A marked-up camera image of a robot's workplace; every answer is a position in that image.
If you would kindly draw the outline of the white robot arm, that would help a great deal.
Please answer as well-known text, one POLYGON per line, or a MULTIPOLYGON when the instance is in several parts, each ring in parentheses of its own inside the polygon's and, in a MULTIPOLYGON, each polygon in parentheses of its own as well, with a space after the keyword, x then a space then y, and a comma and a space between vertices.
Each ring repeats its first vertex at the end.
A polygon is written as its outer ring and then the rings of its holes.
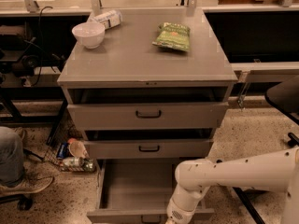
POLYGON ((214 163, 208 159, 181 162, 177 185, 166 209, 165 224, 189 224, 197 205, 212 186, 283 192, 281 224, 299 222, 299 148, 214 163))

